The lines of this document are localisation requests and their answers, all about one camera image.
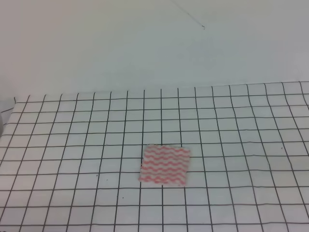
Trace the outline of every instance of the grid square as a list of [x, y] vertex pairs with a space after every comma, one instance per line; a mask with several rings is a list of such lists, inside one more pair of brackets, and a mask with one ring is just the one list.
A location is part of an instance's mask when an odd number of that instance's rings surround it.
[[36, 124], [33, 134], [49, 134], [52, 126], [52, 123]]
[[114, 224], [116, 207], [96, 206], [93, 213], [92, 223]]
[[[168, 117], [172, 117], [173, 115], [170, 114], [170, 112], [177, 113], [178, 115], [178, 110], [162, 110], [162, 118], [165, 119]], [[144, 110], [144, 111], [133, 111], [133, 112], [138, 112], [139, 115], [137, 116], [135, 113], [134, 118], [132, 120], [143, 120], [143, 114], [144, 114], [144, 119], [145, 120], [160, 120], [161, 119], [161, 111], [160, 110]]]
[[35, 124], [18, 124], [14, 134], [31, 134]]
[[219, 130], [237, 130], [236, 120], [234, 118], [218, 119]]
[[162, 109], [178, 109], [178, 99], [177, 98], [162, 99]]
[[55, 189], [73, 189], [77, 174], [59, 174], [56, 181]]
[[221, 131], [220, 132], [222, 143], [239, 143], [238, 131]]
[[162, 223], [162, 207], [161, 206], [141, 206], [140, 207], [140, 223], [145, 223], [145, 224]]
[[17, 174], [20, 161], [2, 161], [0, 166], [0, 174], [8, 175], [8, 174]]
[[95, 203], [95, 194], [95, 189], [77, 189], [75, 191], [73, 205], [93, 205]]
[[31, 190], [35, 180], [35, 175], [18, 175], [16, 177], [13, 190]]
[[195, 98], [179, 98], [180, 109], [194, 109], [196, 107]]
[[248, 170], [245, 157], [226, 157], [225, 163], [228, 171]]
[[55, 190], [53, 192], [50, 205], [52, 206], [71, 206], [73, 200], [73, 190]]
[[209, 206], [187, 206], [188, 223], [210, 223]]
[[29, 206], [48, 206], [52, 191], [33, 191], [29, 200]]
[[214, 108], [212, 98], [196, 98], [197, 108]]
[[54, 123], [51, 134], [67, 134], [70, 130], [70, 123]]
[[309, 222], [304, 205], [283, 205], [282, 209], [287, 222]]
[[125, 132], [142, 132], [143, 122], [142, 121], [127, 121], [126, 122], [126, 131]]
[[80, 160], [63, 160], [59, 168], [59, 173], [78, 173], [80, 163]]
[[228, 188], [211, 188], [208, 190], [210, 204], [231, 204], [231, 194]]
[[162, 120], [162, 131], [180, 131], [179, 120]]
[[221, 173], [206, 173], [208, 187], [228, 187], [227, 175]]
[[187, 188], [185, 195], [187, 204], [208, 204], [208, 195], [205, 188]]
[[118, 196], [118, 205], [139, 205], [139, 189], [120, 189]]
[[33, 189], [52, 189], [56, 175], [38, 175]]
[[145, 121], [144, 132], [161, 131], [161, 121]]
[[251, 186], [249, 172], [228, 172], [231, 187]]
[[230, 97], [214, 97], [213, 100], [216, 108], [232, 107]]
[[[118, 119], [118, 117], [116, 117], [114, 114], [111, 114], [111, 112], [110, 112], [110, 116], [113, 116], [113, 117], [110, 117], [109, 120], [117, 120]], [[91, 122], [107, 121], [108, 117], [109, 117], [109, 113], [107, 111], [93, 111], [92, 114], [91, 114], [90, 121]]]
[[269, 171], [251, 171], [252, 182], [254, 186], [272, 187], [274, 183]]
[[225, 160], [223, 157], [206, 157], [204, 158], [205, 169], [211, 171], [225, 171]]
[[161, 101], [160, 99], [145, 99], [144, 106], [146, 110], [160, 109]]
[[138, 206], [119, 206], [117, 209], [117, 224], [136, 224], [139, 220]]
[[219, 143], [220, 135], [217, 131], [201, 131], [201, 142], [202, 143]]
[[184, 204], [184, 191], [182, 188], [163, 189], [163, 204], [174, 205]]
[[252, 187], [232, 188], [234, 204], [255, 204]]
[[76, 188], [78, 189], [95, 189], [98, 183], [97, 174], [79, 174]]
[[186, 222], [184, 206], [164, 206], [163, 207], [164, 223], [166, 224], [183, 224]]
[[71, 124], [70, 133], [87, 133], [88, 130], [88, 124], [87, 122], [73, 122]]
[[213, 223], [235, 223], [233, 206], [211, 206]]
[[162, 194], [161, 189], [142, 189], [140, 193], [141, 205], [161, 205]]
[[74, 112], [73, 122], [89, 122], [91, 112]]
[[117, 188], [119, 181], [119, 173], [102, 173], [100, 174], [99, 188]]
[[20, 225], [26, 208], [6, 208], [3, 212], [2, 225]]
[[116, 189], [98, 189], [96, 204], [98, 205], [116, 205], [117, 192]]
[[22, 161], [18, 174], [36, 174], [39, 165], [39, 161]]
[[272, 175], [277, 187], [297, 186], [292, 172], [273, 172]]
[[236, 220], [238, 223], [259, 223], [257, 207], [253, 205], [235, 205]]
[[[7, 206], [8, 207], [14, 207], [14, 206], [18, 206], [18, 207], [26, 207], [27, 203], [28, 203], [28, 199], [30, 196], [30, 191], [12, 191], [10, 194], [10, 198], [8, 200]], [[5, 201], [3, 201], [2, 205], [5, 206], [6, 200], [8, 197], [8, 192], [7, 192], [7, 196], [5, 198]]]
[[24, 218], [24, 225], [42, 225], [47, 213], [46, 208], [28, 208]]
[[76, 111], [91, 111], [93, 101], [77, 101]]
[[69, 224], [89, 224], [91, 222], [93, 207], [73, 207]]

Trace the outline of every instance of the pink wavy patterned cloth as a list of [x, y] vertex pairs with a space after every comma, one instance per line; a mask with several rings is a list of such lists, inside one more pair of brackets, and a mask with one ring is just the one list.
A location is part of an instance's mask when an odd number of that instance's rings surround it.
[[144, 151], [139, 181], [183, 187], [190, 156], [187, 148], [149, 145]]

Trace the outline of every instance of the white wall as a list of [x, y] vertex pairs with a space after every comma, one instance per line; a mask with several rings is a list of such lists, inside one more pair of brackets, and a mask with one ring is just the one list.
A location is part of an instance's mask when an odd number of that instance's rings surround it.
[[306, 80], [308, 0], [1, 0], [0, 98]]

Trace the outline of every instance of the thin black line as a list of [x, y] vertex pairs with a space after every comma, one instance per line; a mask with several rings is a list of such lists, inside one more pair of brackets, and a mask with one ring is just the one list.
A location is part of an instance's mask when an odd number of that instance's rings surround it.
[[[72, 120], [71, 120], [71, 123], [70, 123], [69, 131], [71, 130], [71, 127], [72, 127], [72, 122], [73, 122], [74, 114], [75, 114], [75, 112], [73, 112], [73, 116], [72, 116]], [[67, 135], [65, 145], [66, 145], [67, 142], [68, 142], [68, 138], [69, 138], [69, 134]], [[59, 176], [59, 170], [60, 170], [61, 163], [62, 163], [62, 160], [63, 160], [64, 152], [65, 152], [65, 148], [64, 148], [63, 151], [62, 151], [62, 156], [61, 156], [60, 164], [59, 164], [59, 167], [58, 167], [58, 171], [57, 171], [57, 174], [56, 174], [55, 183], [54, 183], [54, 186], [53, 186], [53, 189], [52, 189], [52, 195], [50, 196], [48, 206], [50, 206], [50, 204], [51, 204], [51, 202], [52, 202], [52, 199], [53, 199], [53, 196], [54, 196], [54, 192], [55, 192], [55, 188], [56, 188], [56, 184], [57, 184], [57, 180], [58, 180], [58, 176]], [[48, 217], [48, 213], [49, 213], [49, 208], [50, 208], [50, 207], [47, 208], [47, 212], [46, 212], [45, 221], [44, 221], [44, 225], [43, 225], [42, 231], [44, 231], [44, 228], [45, 228], [45, 225], [46, 225], [46, 221], [47, 221], [47, 217]]]
[[7, 112], [7, 111], [10, 111], [10, 110], [13, 110], [13, 109], [14, 109], [14, 107], [11, 108], [11, 109], [7, 109], [7, 110], [4, 110], [4, 111], [1, 111], [1, 113]]
[[[283, 96], [284, 94], [268, 94], [268, 96]], [[301, 95], [301, 93], [288, 93], [286, 95]], [[266, 94], [252, 94], [252, 95], [232, 95], [232, 97], [262, 97], [262, 96], [266, 96]], [[215, 98], [226, 98], [229, 97], [229, 95], [223, 95], [223, 96], [214, 96]], [[212, 98], [212, 96], [197, 96], [197, 98]], [[126, 98], [113, 98], [111, 100], [125, 100]], [[142, 100], [143, 98], [128, 98], [128, 100]], [[147, 99], [160, 99], [160, 97], [152, 97], [152, 98], [145, 98]], [[177, 99], [177, 97], [162, 97], [162, 99]], [[102, 101], [102, 100], [106, 100], [108, 101], [108, 98], [104, 98], [104, 99], [94, 99], [94, 101]], [[45, 102], [73, 102], [76, 100], [52, 100], [52, 101], [45, 101]], [[78, 99], [77, 101], [91, 101], [91, 100], [86, 100], [86, 99]], [[30, 103], [42, 103], [42, 101], [30, 101]]]
[[[263, 222], [263, 225], [268, 225], [268, 224], [285, 224], [285, 222], [281, 222], [281, 221], [271, 221], [271, 222]], [[308, 225], [307, 222], [288, 222], [287, 224], [291, 224], [291, 225]], [[132, 224], [128, 224], [128, 223], [119, 223], [119, 224], [100, 224], [100, 223], [93, 223], [92, 225], [96, 225], [96, 226], [137, 226], [137, 223], [132, 223]], [[140, 225], [147, 225], [147, 226], [161, 226], [160, 224], [154, 224], [154, 223], [141, 223]], [[165, 226], [180, 226], [183, 225], [185, 226], [185, 223], [165, 223]], [[204, 225], [204, 226], [210, 226], [209, 223], [189, 223], [189, 225]], [[237, 226], [237, 225], [260, 225], [260, 223], [213, 223], [213, 225], [233, 225], [233, 226]], [[12, 227], [17, 227], [17, 226], [21, 226], [21, 225], [16, 225], [16, 224], [7, 224], [7, 225], [1, 225], [1, 226], [12, 226]], [[35, 227], [39, 227], [39, 226], [44, 226], [42, 224], [29, 224], [29, 225], [22, 225], [23, 227], [27, 227], [27, 226], [35, 226]], [[46, 226], [90, 226], [90, 224], [47, 224]]]
[[[283, 85], [283, 83], [281, 83], [281, 84], [282, 84], [282, 88], [283, 88], [283, 93], [285, 94], [284, 85]], [[301, 135], [301, 133], [300, 133], [300, 131], [299, 131], [299, 129], [298, 129], [298, 126], [297, 126], [297, 124], [296, 124], [295, 118], [293, 117], [293, 113], [292, 113], [292, 111], [291, 111], [290, 106], [289, 106], [289, 109], [290, 109], [290, 113], [291, 113], [291, 115], [292, 115], [292, 118], [293, 118], [293, 120], [294, 120], [294, 123], [295, 123], [295, 125], [296, 125], [296, 127], [297, 127], [298, 133], [299, 133], [299, 135], [300, 135], [300, 137], [301, 137], [301, 140], [302, 140], [302, 142], [303, 142], [303, 145], [304, 145], [304, 147], [305, 147], [305, 150], [306, 150], [306, 152], [307, 152], [307, 154], [308, 154], [308, 156], [309, 156], [308, 150], [307, 150], [306, 145], [305, 145], [305, 143], [304, 143], [303, 137], [302, 137], [302, 135]], [[301, 191], [300, 191], [300, 188], [299, 188], [299, 186], [298, 186], [298, 181], [297, 181], [297, 178], [296, 178], [296, 176], [295, 176], [292, 163], [291, 163], [290, 158], [289, 158], [289, 156], [288, 156], [288, 152], [287, 152], [287, 150], [286, 150], [286, 148], [285, 148], [285, 144], [284, 144], [284, 142], [283, 142], [283, 139], [282, 139], [280, 130], [279, 130], [279, 128], [278, 128], [277, 122], [276, 122], [276, 120], [274, 120], [274, 121], [275, 121], [276, 127], [277, 127], [277, 129], [278, 129], [278, 133], [279, 133], [280, 139], [281, 139], [281, 141], [282, 141], [282, 145], [283, 145], [285, 154], [286, 154], [286, 156], [287, 156], [287, 158], [288, 158], [288, 160], [289, 160], [289, 163], [290, 163], [290, 165], [291, 165], [292, 173], [293, 173], [293, 176], [294, 176], [294, 179], [295, 179], [295, 182], [296, 182], [296, 185], [297, 185], [297, 188], [298, 188], [298, 191], [299, 191], [301, 200], [302, 200], [302, 202], [303, 202], [303, 204], [304, 204], [304, 208], [305, 208], [305, 211], [306, 211], [306, 213], [307, 213], [307, 217], [308, 217], [308, 219], [309, 219], [308, 210], [307, 210], [307, 208], [305, 207], [304, 198], [303, 198], [303, 195], [302, 195], [302, 193], [301, 193]]]
[[[233, 204], [187, 204], [187, 206], [232, 206]], [[245, 203], [235, 203], [234, 205], [248, 205], [248, 206], [264, 206], [264, 205], [275, 205], [275, 206], [280, 206], [280, 205], [304, 205], [302, 203], [260, 203], [260, 204], [245, 204]], [[115, 204], [95, 204], [95, 205], [72, 205], [73, 208], [78, 207], [78, 208], [89, 208], [89, 207], [116, 207]], [[136, 207], [136, 206], [161, 206], [160, 204], [122, 204], [118, 205], [121, 207]], [[165, 204], [164, 206], [185, 206], [185, 204]], [[70, 205], [36, 205], [36, 206], [27, 206], [28, 208], [69, 208]], [[11, 208], [11, 209], [22, 209], [26, 208], [25, 206], [7, 206], [5, 208]]]
[[[253, 106], [256, 108], [266, 108], [266, 107], [285, 107], [288, 105], [257, 105], [257, 106]], [[307, 106], [306, 104], [298, 104], [298, 105], [290, 105], [290, 106]], [[242, 109], [242, 108], [250, 108], [250, 106], [246, 105], [246, 106], [235, 106], [235, 109]], [[181, 110], [195, 110], [195, 108], [180, 108]], [[213, 110], [214, 107], [198, 107], [199, 110]], [[221, 106], [221, 107], [216, 107], [216, 109], [232, 109], [232, 106]], [[129, 109], [127, 111], [142, 111], [143, 109]], [[155, 109], [144, 109], [146, 111], [158, 111], [160, 110], [160, 108], [155, 108]], [[162, 108], [162, 110], [178, 110], [178, 108]], [[108, 112], [109, 110], [93, 110], [92, 112]], [[121, 112], [121, 111], [125, 111], [125, 110], [110, 110], [112, 112]], [[24, 114], [37, 114], [37, 113], [73, 113], [74, 111], [72, 110], [67, 110], [67, 111], [36, 111], [36, 112], [23, 112]], [[90, 110], [78, 110], [76, 112], [91, 112]], [[21, 114], [22, 112], [12, 112], [12, 114]]]
[[[160, 89], [160, 107], [161, 107], [161, 145], [163, 145], [163, 123], [162, 123], [162, 89]], [[163, 185], [161, 185], [161, 204], [162, 204], [162, 232], [164, 232], [164, 202], [163, 202]]]
[[[216, 107], [216, 105], [215, 105], [215, 103], [214, 103], [214, 97], [212, 98], [212, 100], [213, 100], [213, 106]], [[225, 161], [225, 155], [224, 155], [224, 149], [223, 149], [223, 145], [222, 145], [222, 140], [221, 140], [221, 133], [220, 133], [220, 131], [219, 131], [219, 139], [220, 139], [220, 144], [221, 144], [221, 151], [222, 151], [222, 155], [223, 155], [225, 170], [227, 171], [227, 168], [226, 168], [226, 161]], [[231, 201], [232, 201], [232, 205], [233, 205], [234, 219], [235, 219], [235, 223], [237, 223], [236, 212], [235, 212], [235, 206], [234, 206], [234, 201], [233, 201], [233, 195], [232, 195], [230, 180], [229, 180], [229, 177], [228, 177], [228, 172], [226, 172], [226, 177], [227, 177], [228, 189], [229, 189], [229, 191], [230, 191]]]
[[[309, 118], [309, 116], [294, 116], [295, 118]], [[219, 117], [218, 119], [230, 119], [230, 118], [236, 118], [236, 119], [248, 119], [248, 118], [273, 118], [273, 117]], [[289, 116], [277, 116], [275, 118], [291, 118]], [[216, 119], [215, 117], [206, 117], [206, 118], [200, 118], [200, 120], [205, 120], [205, 119]], [[144, 119], [144, 121], [159, 121], [160, 119]], [[175, 121], [177, 119], [163, 119], [163, 121]], [[181, 120], [196, 120], [196, 118], [182, 118]], [[127, 122], [142, 122], [142, 120], [126, 120]], [[73, 123], [87, 123], [89, 121], [74, 121]], [[107, 121], [91, 121], [90, 123], [96, 123], [96, 122], [107, 122]], [[109, 120], [109, 122], [124, 122], [124, 120]], [[37, 123], [33, 123], [33, 122], [8, 122], [7, 124], [49, 124], [52, 122], [37, 122]]]
[[268, 162], [268, 164], [269, 164], [269, 172], [270, 172], [270, 175], [271, 175], [272, 183], [274, 184], [274, 188], [275, 188], [275, 191], [276, 191], [276, 195], [277, 195], [278, 202], [279, 202], [279, 204], [280, 204], [280, 209], [281, 209], [281, 212], [282, 212], [282, 215], [283, 215], [283, 219], [284, 219], [284, 221], [285, 221], [286, 229], [287, 229], [287, 231], [289, 232], [289, 227], [288, 227], [288, 224], [287, 224], [287, 222], [286, 222], [286, 218], [285, 218], [285, 215], [284, 215], [284, 212], [283, 212], [283, 208], [282, 208], [282, 205], [281, 205], [281, 202], [280, 202], [279, 194], [278, 194], [278, 191], [277, 191], [277, 188], [278, 188], [278, 187], [277, 187], [276, 184], [275, 184], [275, 180], [274, 180], [274, 177], [273, 177], [273, 174], [272, 174], [273, 171], [271, 170], [270, 163], [269, 163], [269, 160], [268, 160], [268, 157], [267, 157], [267, 154], [266, 154], [266, 150], [265, 150], [265, 147], [264, 147], [264, 143], [265, 143], [265, 142], [262, 141], [261, 133], [260, 133], [259, 130], [258, 130], [258, 133], [259, 133], [259, 137], [260, 137], [260, 141], [261, 141], [261, 145], [262, 145], [262, 147], [263, 147], [263, 151], [264, 151], [265, 157], [266, 157], [267, 162]]
[[[127, 97], [128, 97], [128, 91], [126, 92], [126, 113], [127, 113]], [[120, 172], [121, 172], [121, 168], [122, 168], [122, 157], [123, 157], [123, 154], [124, 154], [125, 132], [126, 132], [126, 115], [125, 115], [125, 125], [124, 125], [124, 137], [122, 139], [122, 148], [121, 148], [121, 158], [120, 158], [120, 168], [119, 168]], [[114, 232], [116, 230], [116, 219], [117, 219], [118, 200], [119, 200], [120, 178], [121, 178], [121, 174], [119, 175], [119, 180], [118, 180], [117, 201], [116, 201], [115, 221], [114, 221], [114, 230], [113, 230]]]
[[[95, 93], [93, 94], [93, 100], [92, 100], [90, 118], [91, 118], [91, 115], [92, 115], [92, 109], [93, 109], [93, 105], [94, 105], [94, 98], [95, 98]], [[85, 151], [85, 146], [86, 146], [86, 141], [87, 141], [88, 131], [89, 131], [89, 125], [90, 125], [90, 120], [89, 120], [89, 122], [88, 122], [87, 134], [86, 134], [86, 137], [85, 137], [85, 142], [84, 142], [84, 146], [83, 146], [83, 152], [82, 152], [82, 157], [81, 157], [81, 159], [83, 159], [83, 156], [84, 156], [84, 151]], [[77, 173], [77, 178], [76, 178], [76, 181], [75, 181], [75, 187], [74, 187], [72, 202], [71, 202], [71, 206], [70, 206], [70, 212], [69, 212], [69, 218], [68, 218], [68, 226], [67, 226], [67, 228], [66, 228], [66, 232], [68, 231], [68, 228], [69, 228], [70, 217], [71, 217], [71, 212], [72, 212], [72, 206], [73, 206], [73, 202], [74, 202], [74, 198], [75, 198], [75, 192], [76, 192], [76, 187], [77, 187], [77, 182], [78, 182], [79, 174], [80, 174], [80, 171], [81, 171], [81, 166], [82, 166], [82, 161], [79, 163], [79, 167], [78, 167], [78, 173]]]
[[[235, 109], [233, 107], [232, 97], [231, 97], [231, 104], [232, 104], [234, 115], [236, 116]], [[243, 154], [246, 154], [245, 149], [244, 149], [243, 144], [242, 144], [242, 139], [241, 139], [241, 135], [240, 135], [239, 127], [238, 127], [238, 122], [237, 122], [237, 120], [235, 120], [235, 121], [236, 121], [237, 130], [238, 130], [238, 136], [239, 136], [240, 143], [241, 143], [241, 148], [242, 148]], [[249, 165], [248, 165], [247, 157], [245, 155], [244, 155], [244, 157], [245, 157], [245, 160], [246, 160], [246, 164], [247, 164], [247, 168], [248, 168], [248, 172], [249, 172], [249, 176], [250, 176], [251, 185], [253, 186], [253, 181], [252, 181], [251, 172], [250, 172], [251, 170], [250, 170]], [[264, 228], [263, 228], [262, 220], [261, 220], [261, 215], [260, 215], [259, 207], [257, 206], [257, 200], [256, 200], [255, 191], [254, 191], [253, 187], [252, 187], [252, 191], [253, 191], [253, 195], [254, 195], [254, 201], [255, 201], [255, 205], [256, 205], [256, 210], [257, 210], [257, 213], [258, 213], [258, 216], [259, 216], [259, 220], [260, 220], [260, 223], [261, 223], [261, 229], [262, 229], [262, 232], [264, 232]]]
[[[110, 93], [109, 109], [111, 108], [111, 98], [112, 98], [112, 92]], [[110, 115], [110, 111], [108, 111], [108, 113], [107, 113], [107, 123], [106, 123], [106, 126], [105, 126], [105, 133], [106, 133], [106, 130], [107, 130], [109, 115]], [[100, 180], [101, 166], [102, 166], [102, 161], [103, 161], [103, 153], [104, 153], [104, 147], [105, 147], [105, 138], [106, 138], [106, 136], [104, 137], [104, 140], [103, 140], [103, 148], [102, 148], [102, 154], [101, 154], [101, 161], [100, 161], [100, 166], [98, 168], [99, 174], [98, 174], [98, 181], [97, 181], [97, 188], [96, 188], [96, 194], [95, 194], [95, 201], [93, 203], [93, 209], [92, 209], [92, 215], [91, 215], [91, 222], [90, 222], [89, 232], [91, 232], [92, 222], [93, 222], [93, 215], [94, 215], [94, 212], [95, 212], [95, 204], [96, 204], [96, 201], [97, 201], [98, 184], [99, 184], [99, 180]]]
[[[196, 88], [194, 87], [194, 93], [195, 96], [197, 95]], [[206, 192], [207, 192], [207, 200], [209, 205], [209, 215], [211, 220], [211, 231], [213, 232], [213, 225], [212, 225], [212, 217], [211, 217], [211, 207], [210, 207], [210, 200], [209, 200], [209, 193], [208, 193], [208, 185], [207, 185], [207, 178], [206, 178], [206, 168], [205, 168], [205, 161], [204, 161], [204, 151], [203, 151], [203, 145], [202, 145], [202, 137], [201, 137], [201, 130], [199, 126], [199, 119], [198, 119], [198, 110], [197, 110], [197, 124], [198, 124], [198, 130], [199, 130], [199, 140], [201, 142], [201, 151], [202, 151], [202, 159], [203, 159], [203, 168], [204, 168], [204, 174], [205, 174], [205, 185], [206, 185]]]
[[[143, 100], [143, 125], [142, 125], [142, 134], [141, 134], [141, 144], [143, 144], [143, 141], [144, 141], [145, 90], [144, 90], [143, 96], [144, 96], [144, 100]], [[142, 160], [143, 160], [143, 146], [141, 146], [141, 151], [140, 151], [140, 165], [142, 164]], [[137, 227], [138, 232], [140, 231], [140, 197], [141, 197], [141, 182], [140, 182], [140, 196], [139, 196], [139, 219], [138, 219], [138, 227]]]
[[[231, 189], [240, 189], [240, 188], [251, 188], [252, 185], [244, 185], [244, 186], [231, 186]], [[274, 188], [274, 186], [253, 186], [254, 188]], [[297, 186], [276, 186], [278, 189], [283, 189], [283, 188], [296, 188]], [[300, 188], [309, 188], [309, 186], [304, 185], [304, 186], [299, 186]], [[206, 189], [206, 187], [186, 187], [186, 189]], [[207, 187], [208, 189], [227, 189], [228, 187]], [[98, 188], [98, 189], [118, 189], [118, 188]], [[121, 187], [119, 189], [140, 189], [140, 187]], [[144, 187], [142, 189], [160, 189], [160, 187]], [[175, 187], [164, 187], [164, 189], [175, 189]], [[35, 191], [52, 191], [53, 189], [35, 189]], [[73, 188], [57, 188], [55, 191], [60, 191], [60, 190], [74, 190]], [[96, 188], [76, 188], [76, 190], [96, 190]], [[9, 189], [0, 189], [0, 192], [9, 192]], [[31, 191], [30, 189], [13, 189], [13, 191]]]
[[[13, 136], [10, 138], [10, 141], [9, 141], [9, 143], [8, 143], [8, 147], [9, 147], [10, 144], [11, 144], [12, 138], [13, 138]], [[7, 151], [8, 151], [8, 147], [5, 149], [5, 152], [4, 152], [4, 155], [3, 155], [3, 159], [5, 158], [5, 155], [6, 155]], [[20, 162], [20, 164], [19, 164], [19, 166], [18, 166], [17, 172], [18, 172], [19, 169], [20, 169], [21, 163], [22, 163], [22, 162]], [[4, 215], [5, 207], [7, 206], [8, 201], [9, 201], [9, 198], [10, 198], [10, 196], [11, 196], [11, 193], [12, 193], [12, 190], [13, 190], [13, 187], [14, 187], [14, 184], [15, 184], [16, 179], [17, 179], [17, 176], [15, 176], [15, 178], [14, 178], [14, 181], [13, 181], [12, 187], [11, 187], [11, 190], [10, 190], [9, 195], [8, 195], [8, 198], [7, 198], [6, 202], [5, 202], [4, 209], [3, 209], [2, 213], [1, 213], [1, 216], [0, 216], [0, 223], [1, 223], [2, 217], [3, 217], [3, 215]]]
[[[178, 97], [178, 114], [179, 114], [179, 129], [180, 129], [180, 145], [183, 146], [183, 139], [182, 139], [182, 126], [181, 126], [181, 120], [180, 120], [180, 107], [179, 107], [179, 89], [177, 88], [177, 97]], [[184, 207], [185, 207], [185, 220], [187, 225], [187, 232], [189, 232], [188, 227], [188, 213], [187, 213], [187, 199], [185, 194], [185, 187], [183, 187], [183, 193], [184, 193]]]

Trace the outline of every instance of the grid paper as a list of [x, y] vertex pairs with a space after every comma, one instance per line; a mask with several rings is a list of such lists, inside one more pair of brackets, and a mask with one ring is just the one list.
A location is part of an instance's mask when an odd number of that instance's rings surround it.
[[[309, 82], [28, 96], [0, 139], [0, 231], [307, 232]], [[191, 149], [185, 188], [138, 181]]]

